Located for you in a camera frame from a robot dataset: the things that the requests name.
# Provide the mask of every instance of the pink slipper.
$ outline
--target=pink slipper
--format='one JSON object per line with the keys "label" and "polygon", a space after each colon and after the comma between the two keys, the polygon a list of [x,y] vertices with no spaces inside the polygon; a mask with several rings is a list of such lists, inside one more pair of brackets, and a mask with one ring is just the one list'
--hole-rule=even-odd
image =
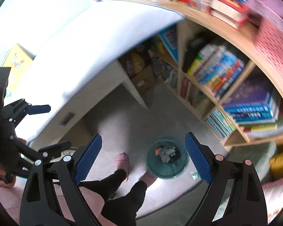
{"label": "pink slipper", "polygon": [[117,156],[116,167],[117,169],[123,169],[126,172],[127,177],[124,180],[124,182],[127,182],[128,176],[129,176],[129,157],[127,156],[125,152]]}

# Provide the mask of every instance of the yellow cushion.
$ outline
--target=yellow cushion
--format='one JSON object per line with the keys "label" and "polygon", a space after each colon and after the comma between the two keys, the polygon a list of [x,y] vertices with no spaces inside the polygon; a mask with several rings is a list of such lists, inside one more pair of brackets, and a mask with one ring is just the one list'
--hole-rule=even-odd
{"label": "yellow cushion", "polygon": [[275,180],[283,177],[283,152],[269,160],[270,170]]}

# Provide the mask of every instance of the purple book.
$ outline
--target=purple book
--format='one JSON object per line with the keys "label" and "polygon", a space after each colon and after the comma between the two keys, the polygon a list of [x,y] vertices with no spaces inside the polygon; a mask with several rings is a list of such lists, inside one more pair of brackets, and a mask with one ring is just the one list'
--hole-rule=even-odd
{"label": "purple book", "polygon": [[266,76],[256,76],[245,80],[239,88],[222,105],[225,111],[235,111],[241,107],[270,107],[273,84]]}

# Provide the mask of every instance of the foot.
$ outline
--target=foot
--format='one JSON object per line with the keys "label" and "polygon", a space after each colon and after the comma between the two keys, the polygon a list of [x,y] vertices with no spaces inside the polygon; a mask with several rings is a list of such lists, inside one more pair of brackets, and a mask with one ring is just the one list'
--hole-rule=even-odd
{"label": "foot", "polygon": [[117,156],[116,167],[117,169],[123,169],[126,172],[126,179],[124,180],[124,182],[127,182],[129,176],[129,157],[125,152]]}
{"label": "foot", "polygon": [[147,184],[147,188],[149,188],[150,185],[152,185],[156,181],[156,179],[157,177],[154,176],[149,170],[147,170],[139,180],[145,182]]}

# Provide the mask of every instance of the white wall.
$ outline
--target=white wall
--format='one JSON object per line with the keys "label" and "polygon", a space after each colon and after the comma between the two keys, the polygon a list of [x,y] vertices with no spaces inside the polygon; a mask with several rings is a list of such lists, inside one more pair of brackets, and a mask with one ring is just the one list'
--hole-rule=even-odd
{"label": "white wall", "polygon": [[0,7],[0,41],[19,43],[33,55],[92,0],[5,0]]}

